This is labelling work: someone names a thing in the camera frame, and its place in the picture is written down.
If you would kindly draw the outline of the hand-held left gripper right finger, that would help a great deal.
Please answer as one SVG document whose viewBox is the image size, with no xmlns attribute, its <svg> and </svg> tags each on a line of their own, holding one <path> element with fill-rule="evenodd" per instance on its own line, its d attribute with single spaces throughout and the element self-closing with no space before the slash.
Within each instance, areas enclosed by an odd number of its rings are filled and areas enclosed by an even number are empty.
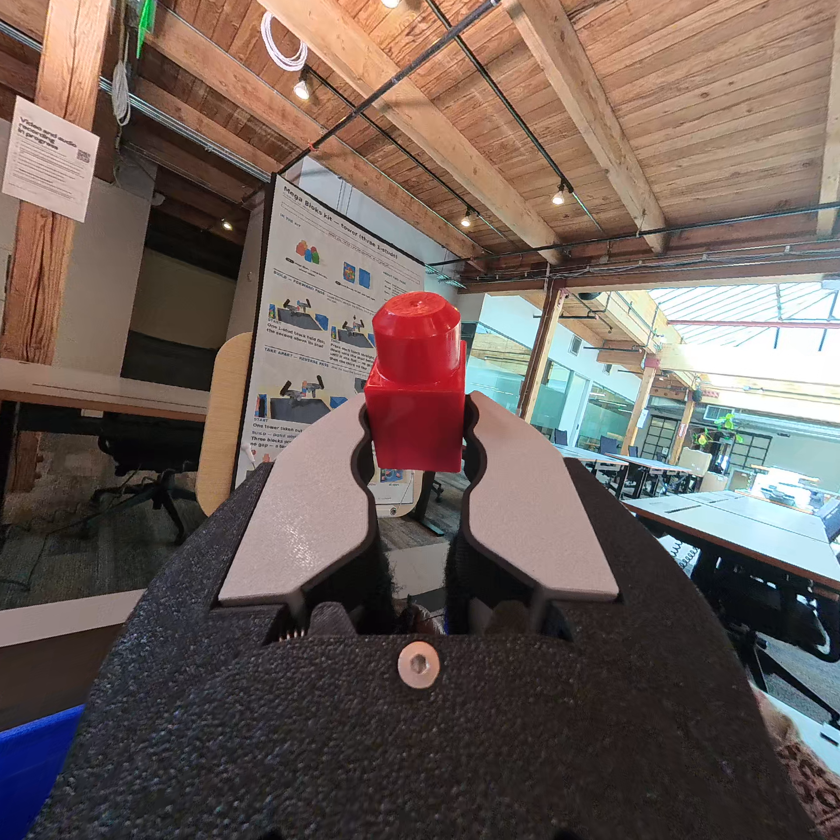
<svg viewBox="0 0 840 840">
<path fill-rule="evenodd" d="M 560 451 L 481 392 L 465 401 L 465 475 L 445 566 L 445 628 L 480 635 L 502 604 L 529 631 L 564 634 L 561 605 L 621 593 Z"/>
</svg>

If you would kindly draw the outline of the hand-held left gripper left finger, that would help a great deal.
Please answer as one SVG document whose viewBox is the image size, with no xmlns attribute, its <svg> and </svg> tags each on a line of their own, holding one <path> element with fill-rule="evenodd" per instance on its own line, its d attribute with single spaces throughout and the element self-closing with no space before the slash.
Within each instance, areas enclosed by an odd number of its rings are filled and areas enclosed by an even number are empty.
<svg viewBox="0 0 840 840">
<path fill-rule="evenodd" d="M 360 630 L 396 628 L 379 537 L 364 395 L 309 425 L 272 466 L 218 593 L 221 606 L 285 605 L 302 623 L 321 603 L 360 612 Z"/>
</svg>

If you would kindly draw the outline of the red plastic block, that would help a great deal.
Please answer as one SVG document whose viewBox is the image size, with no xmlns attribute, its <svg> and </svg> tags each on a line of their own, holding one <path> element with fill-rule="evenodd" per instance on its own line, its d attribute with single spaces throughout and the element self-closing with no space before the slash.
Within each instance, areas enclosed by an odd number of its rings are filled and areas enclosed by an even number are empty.
<svg viewBox="0 0 840 840">
<path fill-rule="evenodd" d="M 411 291 L 387 301 L 372 325 L 364 394 L 379 467 L 459 472 L 466 343 L 458 310 L 437 293 Z"/>
</svg>

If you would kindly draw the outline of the blue plastic bin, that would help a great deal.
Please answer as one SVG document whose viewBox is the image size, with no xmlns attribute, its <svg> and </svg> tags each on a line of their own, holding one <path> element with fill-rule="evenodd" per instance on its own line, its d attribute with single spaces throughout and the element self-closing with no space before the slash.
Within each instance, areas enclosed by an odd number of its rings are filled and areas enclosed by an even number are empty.
<svg viewBox="0 0 840 840">
<path fill-rule="evenodd" d="M 53 788 L 84 705 L 1 732 L 1 838 L 25 837 Z"/>
</svg>

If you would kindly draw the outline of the wooden display board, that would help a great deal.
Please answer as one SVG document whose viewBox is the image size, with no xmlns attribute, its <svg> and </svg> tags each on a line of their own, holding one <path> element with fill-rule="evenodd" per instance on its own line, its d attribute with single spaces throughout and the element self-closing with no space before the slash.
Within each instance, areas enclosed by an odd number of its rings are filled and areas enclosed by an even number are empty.
<svg viewBox="0 0 840 840">
<path fill-rule="evenodd" d="M 253 342 L 251 332 L 241 333 L 227 341 L 216 357 L 196 478 L 196 498 L 207 515 L 228 499 L 235 483 Z M 334 475 L 339 484 L 329 488 L 310 482 L 297 491 L 291 478 L 270 475 L 248 530 L 267 526 L 276 535 L 297 536 L 312 530 L 334 538 L 341 526 L 348 526 L 350 536 L 363 544 L 375 536 L 380 506 L 374 504 L 361 463 L 355 461 L 366 453 L 364 394 L 351 397 L 346 408 L 337 421 L 328 422 L 325 432 L 317 428 L 312 447 L 302 438 L 280 455 L 274 467 L 303 467 L 308 455 L 315 456 L 318 466 L 334 467 L 329 458 L 339 458 Z M 322 499 L 318 499 L 320 490 L 325 492 Z"/>
</svg>

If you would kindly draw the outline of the black office chair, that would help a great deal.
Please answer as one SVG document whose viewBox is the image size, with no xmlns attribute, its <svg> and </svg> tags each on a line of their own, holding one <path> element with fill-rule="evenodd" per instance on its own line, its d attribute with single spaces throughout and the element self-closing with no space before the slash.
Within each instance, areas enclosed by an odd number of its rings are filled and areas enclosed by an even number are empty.
<svg viewBox="0 0 840 840">
<path fill-rule="evenodd" d="M 98 446 L 112 458 L 114 472 L 123 477 L 138 472 L 154 474 L 139 484 L 96 489 L 90 499 L 97 508 L 102 497 L 117 499 L 115 510 L 130 509 L 150 501 L 155 510 L 165 509 L 175 525 L 175 545 L 186 538 L 185 525 L 175 506 L 177 500 L 196 501 L 192 490 L 177 485 L 176 478 L 197 471 L 203 442 L 202 423 L 157 416 L 105 413 Z"/>
</svg>

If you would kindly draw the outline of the green potted plant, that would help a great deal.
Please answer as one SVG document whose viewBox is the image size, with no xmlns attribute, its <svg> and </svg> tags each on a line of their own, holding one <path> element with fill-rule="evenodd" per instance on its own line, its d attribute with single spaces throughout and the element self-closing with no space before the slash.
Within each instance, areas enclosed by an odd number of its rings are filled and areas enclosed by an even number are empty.
<svg viewBox="0 0 840 840">
<path fill-rule="evenodd" d="M 739 424 L 734 412 L 727 412 L 712 420 L 711 425 L 698 427 L 692 434 L 692 444 L 696 448 L 703 448 L 711 444 L 742 444 L 743 439 L 738 431 Z"/>
</svg>

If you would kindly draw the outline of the white top office desk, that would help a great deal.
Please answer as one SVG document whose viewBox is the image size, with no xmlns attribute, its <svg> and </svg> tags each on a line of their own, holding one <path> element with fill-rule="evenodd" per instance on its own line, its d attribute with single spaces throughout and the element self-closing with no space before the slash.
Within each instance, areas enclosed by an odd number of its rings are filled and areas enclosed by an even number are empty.
<svg viewBox="0 0 840 840">
<path fill-rule="evenodd" d="M 838 560 L 826 536 L 786 528 L 777 513 L 749 513 L 724 492 L 626 499 L 656 537 L 699 550 L 690 574 L 721 621 L 756 687 L 778 676 L 822 708 L 838 729 L 838 711 L 769 653 L 763 636 L 827 662 L 838 662 Z"/>
</svg>

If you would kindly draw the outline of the instruction poster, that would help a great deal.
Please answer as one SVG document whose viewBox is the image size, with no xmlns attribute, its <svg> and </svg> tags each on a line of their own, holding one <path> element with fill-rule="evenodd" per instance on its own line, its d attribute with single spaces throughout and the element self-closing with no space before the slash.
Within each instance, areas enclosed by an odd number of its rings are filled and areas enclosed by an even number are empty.
<svg viewBox="0 0 840 840">
<path fill-rule="evenodd" d="M 424 289 L 424 264 L 275 175 L 266 199 L 237 488 L 333 409 L 363 394 L 373 316 Z"/>
</svg>

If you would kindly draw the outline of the wooden desk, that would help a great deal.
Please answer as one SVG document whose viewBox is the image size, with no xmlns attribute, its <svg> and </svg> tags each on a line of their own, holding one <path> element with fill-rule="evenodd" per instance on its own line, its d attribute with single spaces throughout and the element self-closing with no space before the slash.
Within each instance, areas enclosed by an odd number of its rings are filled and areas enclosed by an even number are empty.
<svg viewBox="0 0 840 840">
<path fill-rule="evenodd" d="M 202 423 L 209 393 L 59 366 L 1 359 L 4 401 Z"/>
</svg>

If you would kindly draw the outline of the red ceiling pipe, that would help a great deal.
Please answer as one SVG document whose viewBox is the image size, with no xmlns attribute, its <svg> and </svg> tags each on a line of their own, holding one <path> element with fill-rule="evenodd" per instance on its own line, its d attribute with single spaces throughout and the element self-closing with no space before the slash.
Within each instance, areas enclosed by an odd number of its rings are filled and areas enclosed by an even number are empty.
<svg viewBox="0 0 840 840">
<path fill-rule="evenodd" d="M 732 328 L 732 329 L 819 329 L 839 330 L 838 320 L 708 320 L 708 319 L 671 319 L 675 327 L 691 328 Z"/>
</svg>

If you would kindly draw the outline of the person's patterned brown clothing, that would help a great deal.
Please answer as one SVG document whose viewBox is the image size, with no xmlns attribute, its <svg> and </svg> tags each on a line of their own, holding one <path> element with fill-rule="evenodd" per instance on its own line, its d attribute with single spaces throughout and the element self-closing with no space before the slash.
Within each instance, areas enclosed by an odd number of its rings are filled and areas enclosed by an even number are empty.
<svg viewBox="0 0 840 840">
<path fill-rule="evenodd" d="M 822 838 L 839 838 L 839 735 L 798 710 L 765 694 L 752 693 L 776 757 L 798 801 Z"/>
</svg>

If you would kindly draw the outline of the white wall notice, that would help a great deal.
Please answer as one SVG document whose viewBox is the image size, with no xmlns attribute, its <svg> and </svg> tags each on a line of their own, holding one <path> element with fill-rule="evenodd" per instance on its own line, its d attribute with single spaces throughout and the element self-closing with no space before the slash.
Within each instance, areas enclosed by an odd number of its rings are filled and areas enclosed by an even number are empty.
<svg viewBox="0 0 840 840">
<path fill-rule="evenodd" d="M 2 191 L 82 223 L 98 147 L 95 133 L 17 97 Z"/>
</svg>

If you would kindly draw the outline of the wooden post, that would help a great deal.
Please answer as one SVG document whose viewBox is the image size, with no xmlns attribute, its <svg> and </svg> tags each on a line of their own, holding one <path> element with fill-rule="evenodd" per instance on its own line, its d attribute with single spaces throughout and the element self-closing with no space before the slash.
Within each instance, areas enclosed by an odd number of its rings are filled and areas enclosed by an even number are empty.
<svg viewBox="0 0 840 840">
<path fill-rule="evenodd" d="M 35 104 L 91 131 L 111 15 L 107 1 L 51 1 Z M 2 357 L 52 364 L 76 222 L 20 200 Z"/>
</svg>

